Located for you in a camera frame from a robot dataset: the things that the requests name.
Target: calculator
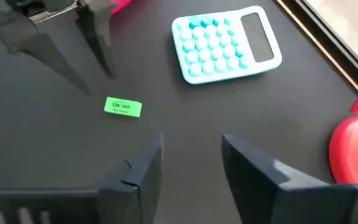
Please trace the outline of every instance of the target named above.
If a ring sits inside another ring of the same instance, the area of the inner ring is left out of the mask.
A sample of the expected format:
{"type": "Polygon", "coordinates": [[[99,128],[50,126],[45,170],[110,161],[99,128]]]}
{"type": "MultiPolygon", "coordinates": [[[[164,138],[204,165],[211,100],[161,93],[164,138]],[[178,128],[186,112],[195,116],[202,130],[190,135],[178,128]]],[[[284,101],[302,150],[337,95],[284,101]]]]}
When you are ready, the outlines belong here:
{"type": "Polygon", "coordinates": [[[176,18],[172,36],[183,78],[191,84],[255,75],[282,62],[273,29],[260,6],[176,18]],[[250,15],[257,19],[244,24],[242,18],[250,15]],[[268,49],[271,56],[256,57],[266,51],[261,49],[268,49]]]}

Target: black frame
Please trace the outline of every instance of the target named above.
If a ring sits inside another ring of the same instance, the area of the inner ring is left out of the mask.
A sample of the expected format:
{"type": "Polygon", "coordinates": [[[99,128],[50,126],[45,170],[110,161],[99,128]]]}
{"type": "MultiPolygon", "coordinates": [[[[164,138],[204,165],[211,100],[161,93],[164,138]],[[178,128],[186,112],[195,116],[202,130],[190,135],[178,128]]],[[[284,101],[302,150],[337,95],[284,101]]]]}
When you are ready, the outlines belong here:
{"type": "Polygon", "coordinates": [[[358,56],[356,53],[333,31],[327,22],[323,20],[306,0],[281,1],[303,23],[303,25],[308,28],[314,37],[319,40],[321,45],[331,55],[335,56],[335,60],[358,85],[358,56]]]}

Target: black table surface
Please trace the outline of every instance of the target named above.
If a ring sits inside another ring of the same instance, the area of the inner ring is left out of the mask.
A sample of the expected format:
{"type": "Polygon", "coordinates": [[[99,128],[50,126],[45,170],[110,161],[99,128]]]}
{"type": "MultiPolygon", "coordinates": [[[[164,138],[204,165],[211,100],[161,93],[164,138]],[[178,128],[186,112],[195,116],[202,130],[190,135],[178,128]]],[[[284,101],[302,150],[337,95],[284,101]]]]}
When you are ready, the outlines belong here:
{"type": "MultiPolygon", "coordinates": [[[[2,0],[0,9],[7,9],[2,0]]],[[[156,223],[240,223],[223,171],[223,133],[332,182],[328,141],[357,93],[274,1],[136,0],[111,21],[115,79],[103,73],[75,19],[69,12],[39,29],[86,80],[91,98],[0,45],[0,189],[92,186],[158,134],[164,134],[165,161],[156,223]],[[253,77],[187,84],[172,21],[252,5],[270,19],[281,66],[253,77]],[[142,102],[141,118],[106,114],[107,96],[142,102]]]]}

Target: floor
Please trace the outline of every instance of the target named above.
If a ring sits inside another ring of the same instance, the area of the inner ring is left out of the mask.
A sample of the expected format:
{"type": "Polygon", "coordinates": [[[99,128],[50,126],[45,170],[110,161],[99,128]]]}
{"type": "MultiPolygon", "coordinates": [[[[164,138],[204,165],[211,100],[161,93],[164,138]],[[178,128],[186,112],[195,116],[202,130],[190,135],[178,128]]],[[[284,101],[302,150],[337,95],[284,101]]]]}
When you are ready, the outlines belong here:
{"type": "Polygon", "coordinates": [[[307,0],[358,55],[358,0],[307,0]]]}

